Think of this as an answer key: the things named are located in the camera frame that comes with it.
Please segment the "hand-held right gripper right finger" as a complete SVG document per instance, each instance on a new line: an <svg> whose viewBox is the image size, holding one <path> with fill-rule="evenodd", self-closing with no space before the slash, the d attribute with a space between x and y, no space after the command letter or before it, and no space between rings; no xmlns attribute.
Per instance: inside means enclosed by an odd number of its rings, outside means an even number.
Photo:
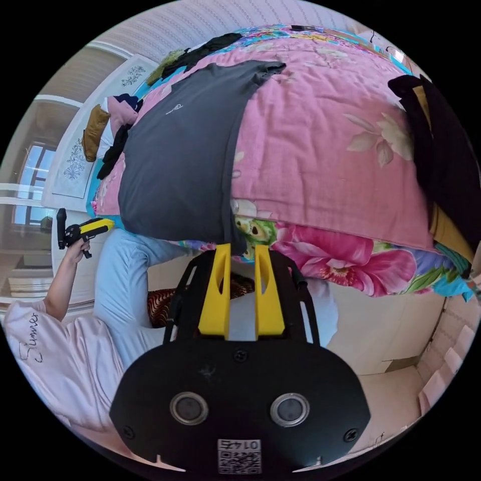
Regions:
<svg viewBox="0 0 481 481"><path fill-rule="evenodd" d="M270 251L255 247L255 333L256 337L279 337L285 330Z"/></svg>

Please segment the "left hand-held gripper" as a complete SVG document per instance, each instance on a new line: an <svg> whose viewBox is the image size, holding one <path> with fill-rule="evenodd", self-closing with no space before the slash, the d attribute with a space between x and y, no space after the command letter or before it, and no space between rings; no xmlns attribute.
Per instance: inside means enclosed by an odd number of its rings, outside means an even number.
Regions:
<svg viewBox="0 0 481 481"><path fill-rule="evenodd" d="M114 221L99 217L90 219L82 224L73 224L65 230L64 248L71 247L79 240L82 240L84 243L89 242L93 236L106 233L114 226Z"/></svg>

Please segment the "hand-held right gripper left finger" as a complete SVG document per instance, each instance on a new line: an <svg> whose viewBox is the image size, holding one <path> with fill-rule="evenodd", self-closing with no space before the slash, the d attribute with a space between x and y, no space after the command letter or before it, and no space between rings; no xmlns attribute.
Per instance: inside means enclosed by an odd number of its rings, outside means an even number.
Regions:
<svg viewBox="0 0 481 481"><path fill-rule="evenodd" d="M213 253L211 272L199 318L198 330L203 336L228 337L230 314L231 247L222 244Z"/></svg>

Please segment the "person's left hand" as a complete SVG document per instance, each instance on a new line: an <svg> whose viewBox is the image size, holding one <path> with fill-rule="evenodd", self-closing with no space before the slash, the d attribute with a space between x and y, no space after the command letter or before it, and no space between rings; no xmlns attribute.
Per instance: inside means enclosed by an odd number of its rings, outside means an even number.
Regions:
<svg viewBox="0 0 481 481"><path fill-rule="evenodd" d="M79 261L84 257L85 252L90 255L90 242L80 238L74 244L67 248L67 252L64 256L65 262L70 265L76 266Z"/></svg>

